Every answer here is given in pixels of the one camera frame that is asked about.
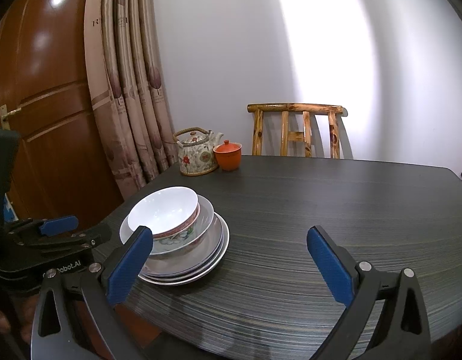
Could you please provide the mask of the small red patterned bowl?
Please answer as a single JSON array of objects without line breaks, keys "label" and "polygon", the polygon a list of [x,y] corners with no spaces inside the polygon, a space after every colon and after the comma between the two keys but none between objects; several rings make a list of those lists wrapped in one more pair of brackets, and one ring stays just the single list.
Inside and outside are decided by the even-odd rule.
[{"label": "small red patterned bowl", "polygon": [[147,227],[153,233],[165,233],[184,223],[199,203],[193,189],[173,186],[142,198],[128,214],[128,226],[135,231]]}]

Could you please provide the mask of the medium white floral bowl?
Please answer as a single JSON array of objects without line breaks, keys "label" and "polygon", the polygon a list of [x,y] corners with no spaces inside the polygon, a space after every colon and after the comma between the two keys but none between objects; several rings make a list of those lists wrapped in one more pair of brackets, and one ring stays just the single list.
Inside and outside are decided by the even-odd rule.
[{"label": "medium white floral bowl", "polygon": [[171,229],[171,230],[169,230],[167,232],[163,232],[163,233],[159,233],[159,234],[158,233],[153,233],[153,237],[157,238],[157,239],[168,238],[170,236],[174,236],[177,233],[183,232],[187,228],[194,225],[195,221],[197,220],[197,218],[198,218],[198,216],[200,214],[200,211],[201,211],[201,206],[198,203],[197,206],[196,206],[196,209],[193,212],[193,214],[184,223],[178,225],[176,228],[173,228],[173,229]]}]

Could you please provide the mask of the large white floral bowl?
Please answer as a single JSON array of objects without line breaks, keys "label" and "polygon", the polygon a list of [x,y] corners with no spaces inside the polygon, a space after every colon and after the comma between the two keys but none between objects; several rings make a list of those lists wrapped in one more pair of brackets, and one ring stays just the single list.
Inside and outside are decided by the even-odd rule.
[{"label": "large white floral bowl", "polygon": [[[152,255],[164,255],[175,250],[180,250],[188,245],[196,243],[203,234],[210,228],[214,218],[214,207],[205,197],[198,195],[201,206],[200,214],[193,224],[183,232],[179,232],[168,238],[157,239],[153,237]],[[124,218],[119,229],[119,238],[125,243],[134,233],[128,226],[128,215]]]}]

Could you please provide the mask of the large white floral plate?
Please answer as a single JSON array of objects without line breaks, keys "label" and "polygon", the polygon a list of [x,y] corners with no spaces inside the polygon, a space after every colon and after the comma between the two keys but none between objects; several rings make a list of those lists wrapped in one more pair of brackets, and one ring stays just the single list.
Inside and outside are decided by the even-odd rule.
[{"label": "large white floral plate", "polygon": [[204,277],[217,266],[224,257],[229,243],[229,227],[222,216],[215,213],[210,228],[198,244],[170,258],[148,258],[138,278],[162,286],[191,283]]}]

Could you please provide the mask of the blue foam mat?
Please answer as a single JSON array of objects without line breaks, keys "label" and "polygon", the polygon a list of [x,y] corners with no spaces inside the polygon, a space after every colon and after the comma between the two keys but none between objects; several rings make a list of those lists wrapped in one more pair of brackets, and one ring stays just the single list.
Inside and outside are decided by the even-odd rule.
[{"label": "blue foam mat", "polygon": [[7,194],[4,195],[3,217],[6,223],[12,223],[19,219]]}]

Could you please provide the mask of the floral ceramic teapot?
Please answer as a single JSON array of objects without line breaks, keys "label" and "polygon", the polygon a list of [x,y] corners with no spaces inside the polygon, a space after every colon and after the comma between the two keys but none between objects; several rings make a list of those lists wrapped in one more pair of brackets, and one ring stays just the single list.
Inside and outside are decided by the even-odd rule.
[{"label": "floral ceramic teapot", "polygon": [[201,127],[188,127],[173,134],[178,147],[180,173],[183,176],[203,176],[218,168],[214,149],[221,143],[223,133]]}]

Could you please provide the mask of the brown wooden door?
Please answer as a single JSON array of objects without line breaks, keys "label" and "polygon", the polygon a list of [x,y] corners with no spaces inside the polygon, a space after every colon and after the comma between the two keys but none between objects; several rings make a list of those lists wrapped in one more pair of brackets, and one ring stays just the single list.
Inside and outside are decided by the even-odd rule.
[{"label": "brown wooden door", "polygon": [[74,215],[82,229],[123,201],[89,95],[85,2],[15,0],[0,22],[0,106],[22,108],[9,199],[18,217]]}]

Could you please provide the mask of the beige patterned curtain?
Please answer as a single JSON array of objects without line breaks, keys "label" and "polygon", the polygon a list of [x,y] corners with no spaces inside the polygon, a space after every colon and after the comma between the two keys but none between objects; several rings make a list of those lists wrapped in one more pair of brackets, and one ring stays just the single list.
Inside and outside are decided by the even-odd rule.
[{"label": "beige patterned curtain", "polygon": [[94,119],[128,198],[177,161],[154,0],[85,0],[84,42]]}]

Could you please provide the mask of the orange lidded cup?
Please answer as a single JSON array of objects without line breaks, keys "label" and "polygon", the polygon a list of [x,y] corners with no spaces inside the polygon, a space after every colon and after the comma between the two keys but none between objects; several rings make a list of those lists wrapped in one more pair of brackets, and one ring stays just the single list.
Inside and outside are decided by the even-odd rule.
[{"label": "orange lidded cup", "polygon": [[224,142],[213,149],[215,159],[219,167],[226,172],[232,172],[239,168],[242,160],[242,145],[230,140]]}]

